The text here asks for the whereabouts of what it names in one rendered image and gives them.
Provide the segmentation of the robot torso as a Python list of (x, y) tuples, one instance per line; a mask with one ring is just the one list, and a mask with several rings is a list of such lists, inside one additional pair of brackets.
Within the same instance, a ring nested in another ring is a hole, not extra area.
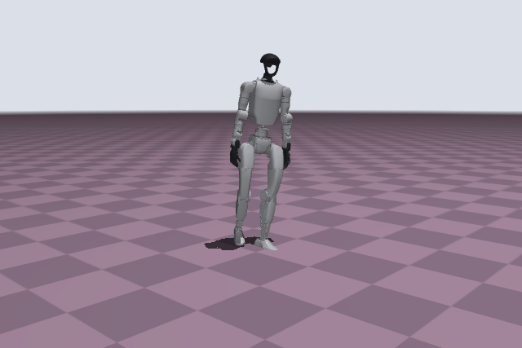
[[(256, 82), (254, 91), (250, 93), (249, 115), (252, 123), (259, 124), (254, 134), (251, 134), (249, 141), (253, 141), (254, 153), (267, 154), (270, 151), (272, 139), (268, 137), (268, 128), (273, 126), (280, 110), (283, 87), (280, 83), (262, 81), (262, 78), (254, 80)], [(273, 81), (273, 79), (272, 79)]]

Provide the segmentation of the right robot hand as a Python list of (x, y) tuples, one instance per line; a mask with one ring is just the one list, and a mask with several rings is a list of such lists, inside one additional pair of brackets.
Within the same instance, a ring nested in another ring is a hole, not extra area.
[(241, 162), (241, 159), (240, 157), (238, 156), (238, 151), (237, 149), (240, 147), (240, 141), (239, 140), (236, 140), (235, 141), (235, 146), (232, 146), (231, 145), (231, 148), (232, 150), (230, 151), (230, 162), (235, 165), (236, 167), (238, 167), (238, 163), (237, 163), (237, 159)]

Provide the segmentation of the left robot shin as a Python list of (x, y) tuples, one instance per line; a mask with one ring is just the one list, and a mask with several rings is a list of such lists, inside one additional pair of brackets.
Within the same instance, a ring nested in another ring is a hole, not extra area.
[[(260, 240), (265, 241), (268, 239), (268, 233), (274, 217), (276, 208), (276, 195), (272, 196), (272, 199), (268, 203), (260, 203), (259, 213), (261, 221)], [(266, 239), (267, 237), (267, 239)]]

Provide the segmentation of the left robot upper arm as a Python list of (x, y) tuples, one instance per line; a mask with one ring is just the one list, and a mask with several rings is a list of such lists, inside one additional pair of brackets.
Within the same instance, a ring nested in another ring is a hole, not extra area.
[(283, 93), (281, 97), (281, 122), (285, 124), (291, 123), (293, 120), (292, 115), (288, 113), (290, 108), (291, 89), (287, 86), (282, 87)]

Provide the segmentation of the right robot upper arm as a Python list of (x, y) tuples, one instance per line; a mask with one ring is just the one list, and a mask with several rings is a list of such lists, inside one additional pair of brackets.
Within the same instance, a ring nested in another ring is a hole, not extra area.
[(239, 120), (245, 121), (248, 118), (246, 108), (249, 103), (250, 93), (254, 91), (255, 85), (255, 81), (246, 81), (241, 84), (241, 93), (238, 102), (238, 109), (240, 110)]

